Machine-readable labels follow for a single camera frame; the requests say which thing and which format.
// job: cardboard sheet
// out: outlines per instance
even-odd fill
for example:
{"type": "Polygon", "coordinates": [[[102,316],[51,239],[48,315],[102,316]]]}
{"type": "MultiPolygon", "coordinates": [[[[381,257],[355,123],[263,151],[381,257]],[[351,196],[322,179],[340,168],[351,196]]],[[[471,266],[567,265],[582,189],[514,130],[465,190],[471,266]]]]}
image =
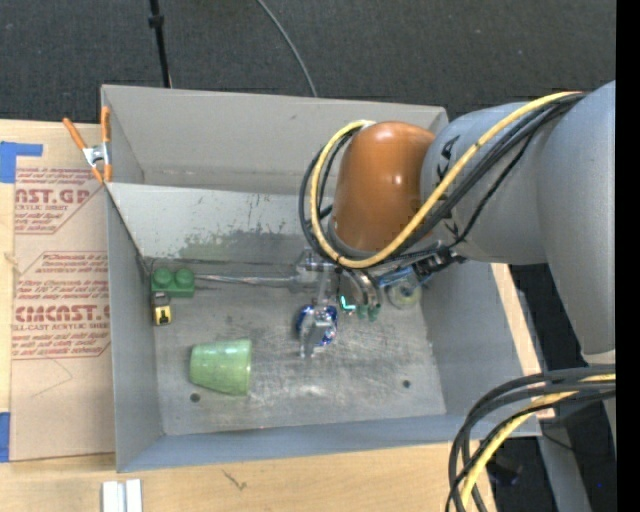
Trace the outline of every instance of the cardboard sheet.
{"type": "MultiPolygon", "coordinates": [[[[98,125],[77,128],[98,143],[98,125]]],[[[13,277],[0,338],[4,367],[11,358],[9,458],[113,451],[105,191],[62,123],[0,121],[0,140],[43,145],[41,157],[17,159],[13,247],[3,246],[1,270],[13,277]]]]}

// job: yellow cable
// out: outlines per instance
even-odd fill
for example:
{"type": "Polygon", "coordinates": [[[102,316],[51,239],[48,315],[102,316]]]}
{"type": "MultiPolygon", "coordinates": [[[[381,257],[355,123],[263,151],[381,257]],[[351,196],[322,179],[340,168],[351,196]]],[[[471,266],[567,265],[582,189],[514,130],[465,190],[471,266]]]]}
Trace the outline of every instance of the yellow cable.
{"type": "MultiPolygon", "coordinates": [[[[616,378],[615,373],[605,374],[605,375],[594,375],[592,377],[587,377],[587,378],[581,379],[581,382],[615,380],[615,378],[616,378]]],[[[567,398],[567,397],[569,397],[571,395],[575,395],[576,393],[578,393],[578,391],[565,391],[565,392],[562,392],[562,393],[552,393],[550,395],[544,395],[544,396],[538,397],[537,399],[533,400],[531,402],[531,404],[529,404],[527,407],[521,409],[520,411],[522,412],[522,411],[525,411],[527,409],[532,409],[532,408],[539,407],[541,405],[551,405],[551,404],[554,404],[554,403],[562,400],[563,398],[567,398]]],[[[482,455],[480,455],[480,457],[478,458],[478,460],[476,461],[474,466],[469,471],[469,474],[465,478],[462,490],[460,491],[460,499],[462,500],[462,504],[465,507],[469,503],[469,498],[471,496],[471,491],[473,490],[473,487],[475,486],[476,481],[478,480],[478,477],[480,476],[480,472],[487,465],[487,463],[489,462],[489,460],[491,459],[493,454],[496,452],[496,450],[500,446],[502,446],[502,443],[504,443],[504,441],[507,439],[507,437],[509,437],[509,435],[516,428],[518,428],[525,421],[527,421],[529,419],[529,417],[531,417],[533,414],[535,414],[535,412],[536,411],[531,411],[529,413],[523,414],[523,415],[518,416],[518,417],[514,418],[513,420],[511,420],[502,429],[500,429],[498,431],[496,436],[487,445],[485,450],[482,452],[482,455]]]]}
{"type": "Polygon", "coordinates": [[[428,213],[431,211],[433,206],[440,200],[442,195],[445,193],[449,185],[455,180],[455,178],[460,174],[464,166],[467,164],[469,160],[484,146],[487,142],[489,142],[493,137],[495,137],[503,128],[507,125],[519,119],[520,117],[528,114],[529,112],[546,105],[547,103],[551,103],[552,101],[557,100],[558,98],[562,98],[564,96],[569,96],[571,94],[575,94],[575,91],[570,92],[560,92],[556,94],[550,94],[548,96],[544,96],[537,100],[531,101],[526,105],[514,110],[511,114],[498,121],[495,125],[493,125],[489,130],[487,130],[482,137],[478,139],[478,141],[473,144],[467,151],[460,157],[460,159],[455,163],[452,169],[447,173],[445,178],[440,182],[440,184],[435,188],[435,190],[431,193],[429,198],[422,205],[420,210],[413,216],[413,218],[409,221],[409,223],[405,226],[405,228],[400,232],[400,234],[384,249],[380,252],[365,258],[363,260],[353,260],[346,257],[343,257],[340,253],[338,253],[327,241],[324,234],[322,233],[322,228],[320,226],[320,219],[318,218],[318,213],[316,209],[317,202],[317,193],[318,193],[318,182],[320,180],[320,174],[322,168],[324,166],[324,162],[329,154],[331,148],[337,143],[337,141],[345,134],[353,131],[357,128],[361,128],[367,124],[371,124],[371,121],[356,121],[351,123],[344,128],[342,128],[339,132],[337,132],[331,140],[327,143],[327,145],[322,150],[318,161],[316,162],[315,167],[313,168],[313,172],[311,174],[311,189],[309,192],[309,204],[311,210],[311,225],[313,228],[313,233],[318,239],[318,243],[322,247],[322,249],[327,253],[327,255],[334,261],[338,262],[340,260],[340,265],[348,267],[348,268],[367,268],[376,263],[379,263],[387,256],[389,256],[393,251],[395,251],[404,241],[411,236],[411,234],[416,230],[419,224],[425,219],[428,213]]]}

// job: cable bundle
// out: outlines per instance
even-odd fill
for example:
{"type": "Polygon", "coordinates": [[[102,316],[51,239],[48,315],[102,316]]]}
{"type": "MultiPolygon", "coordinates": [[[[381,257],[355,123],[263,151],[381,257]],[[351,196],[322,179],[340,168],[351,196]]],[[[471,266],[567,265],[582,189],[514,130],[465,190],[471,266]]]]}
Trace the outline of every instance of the cable bundle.
{"type": "Polygon", "coordinates": [[[594,402],[615,397],[615,366],[572,368],[539,373],[507,382],[483,396],[469,411],[458,431],[449,456],[450,492],[445,511],[451,503],[456,512],[466,511],[470,497],[480,512],[486,512],[476,481],[482,469],[509,435],[538,411],[562,403],[594,402]],[[533,399],[515,414],[496,425],[471,454],[473,427],[493,411],[523,400],[533,399]],[[462,457],[462,468],[458,470],[462,457]]]}
{"type": "Polygon", "coordinates": [[[450,215],[453,208],[461,201],[465,194],[483,177],[493,166],[502,159],[516,145],[522,143],[517,155],[508,163],[504,171],[491,185],[487,194],[476,206],[468,225],[448,247],[464,241],[475,224],[480,212],[493,196],[506,176],[513,170],[515,164],[522,157],[535,132],[544,124],[564,114],[575,103],[584,97],[581,92],[562,92],[539,98],[523,105],[492,126],[487,132],[471,145],[469,149],[456,161],[442,182],[436,187],[429,198],[422,205],[416,215],[409,221],[401,233],[378,253],[362,259],[354,260],[336,250],[328,241],[322,219],[331,211],[331,206],[321,208],[322,198],[327,177],[331,171],[333,160],[340,148],[360,129],[370,125],[373,121],[355,121],[339,130],[329,142],[314,157],[304,175],[299,194],[298,214],[307,241],[317,254],[333,261],[341,267],[351,269],[366,269],[389,262],[413,259],[432,255],[432,251],[424,253],[406,253],[406,251],[423,239],[444,218],[450,215]],[[448,188],[460,175],[471,158],[491,141],[491,148],[482,159],[474,165],[458,186],[448,192],[448,188]],[[308,205],[310,219],[305,217],[305,195],[309,187],[308,205]],[[436,203],[443,197],[446,199],[434,209],[436,203]]]}

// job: metal clamp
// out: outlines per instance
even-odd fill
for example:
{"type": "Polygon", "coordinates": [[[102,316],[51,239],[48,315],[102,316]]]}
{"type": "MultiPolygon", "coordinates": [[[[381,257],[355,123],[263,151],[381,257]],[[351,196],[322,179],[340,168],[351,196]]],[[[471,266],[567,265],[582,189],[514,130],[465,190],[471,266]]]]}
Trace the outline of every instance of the metal clamp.
{"type": "Polygon", "coordinates": [[[102,128],[102,142],[93,147],[87,146],[86,142],[80,135],[71,119],[65,117],[62,123],[69,130],[71,138],[76,146],[82,151],[87,163],[91,166],[91,172],[95,178],[102,184],[105,181],[111,181],[113,169],[111,166],[111,111],[109,107],[102,107],[100,112],[100,126],[102,128]],[[100,174],[97,163],[104,161],[104,175],[100,174]]]}

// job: green plastic cup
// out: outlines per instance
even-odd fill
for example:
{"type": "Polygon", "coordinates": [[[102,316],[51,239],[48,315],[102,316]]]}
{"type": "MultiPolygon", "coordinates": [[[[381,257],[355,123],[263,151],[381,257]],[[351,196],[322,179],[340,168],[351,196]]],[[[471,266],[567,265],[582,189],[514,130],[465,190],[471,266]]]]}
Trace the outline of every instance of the green plastic cup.
{"type": "Polygon", "coordinates": [[[251,376],[251,340],[202,343],[191,349],[189,380],[228,395],[246,395],[251,376]]]}

